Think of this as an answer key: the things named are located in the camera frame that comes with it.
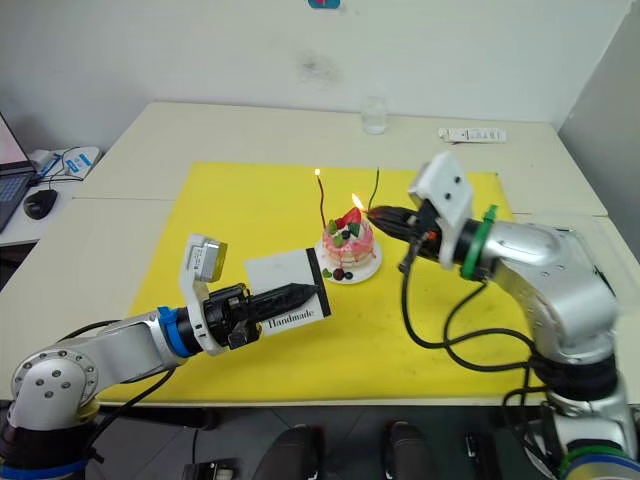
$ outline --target card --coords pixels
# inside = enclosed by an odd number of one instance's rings
[[[331,315],[324,279],[313,248],[248,260],[245,262],[245,268],[249,275],[249,285],[253,295],[289,283],[318,287],[318,293],[300,308],[261,322],[263,335],[275,335]]]

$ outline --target yellow mat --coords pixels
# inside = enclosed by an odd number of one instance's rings
[[[375,170],[321,168],[325,213],[342,216],[355,192],[366,204]],[[413,207],[407,186],[414,172],[382,170],[375,204]],[[471,174],[474,214],[490,203],[498,219],[511,220],[495,174]],[[247,282],[244,261],[313,246],[320,238],[319,190],[312,168],[248,164],[196,163],[159,239],[131,314],[159,305],[181,306],[180,262],[192,232],[228,242],[220,282],[210,289]],[[396,265],[407,246],[376,232],[383,250],[378,273],[359,285],[327,282],[332,316],[218,357],[192,357],[150,402],[276,402],[372,398],[499,396],[521,382],[522,372],[475,373],[454,364],[446,352],[411,342],[400,312],[401,275]],[[457,269],[444,271],[418,259],[410,287],[413,324],[423,338],[442,337],[444,319],[477,284],[462,280]],[[495,285],[465,307],[453,334],[486,327],[527,331],[515,301]],[[467,359],[485,363],[523,360],[526,348],[509,338],[483,337],[456,347]],[[123,401],[154,379],[117,385],[100,398]]]

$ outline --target green ring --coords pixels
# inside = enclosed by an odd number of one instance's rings
[[[614,455],[617,457],[629,458],[629,456],[621,449],[616,447],[610,447],[607,445],[592,445],[587,447],[576,448],[575,450],[571,450],[563,459],[560,464],[560,478],[564,477],[564,474],[567,472],[567,469],[571,466],[571,463],[578,457],[582,457],[583,455],[589,454],[604,454],[604,455]]]
[[[462,268],[460,268],[460,275],[462,278],[466,278],[467,280],[473,277],[473,272],[476,269],[476,264],[478,263],[478,258],[480,257],[480,252],[482,251],[482,247],[484,247],[485,242],[487,241],[487,237],[489,236],[489,231],[491,230],[491,226],[496,219],[496,212],[498,211],[497,205],[491,205],[489,210],[487,210],[482,217],[482,223],[476,230],[476,233],[473,235],[473,240],[471,240],[471,246],[467,251],[467,256],[464,259],[464,263],[462,264]]]

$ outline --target pink frosting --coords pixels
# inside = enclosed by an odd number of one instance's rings
[[[322,245],[331,260],[340,266],[360,265],[374,257],[373,230],[366,220],[360,224],[358,237],[350,236],[340,248],[333,244],[333,236],[325,229]]]

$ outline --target computer mouse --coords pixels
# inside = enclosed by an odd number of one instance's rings
[[[40,190],[29,195],[22,204],[24,213],[34,220],[40,220],[49,214],[53,204],[56,203],[56,198],[58,198],[58,192],[55,190]]]

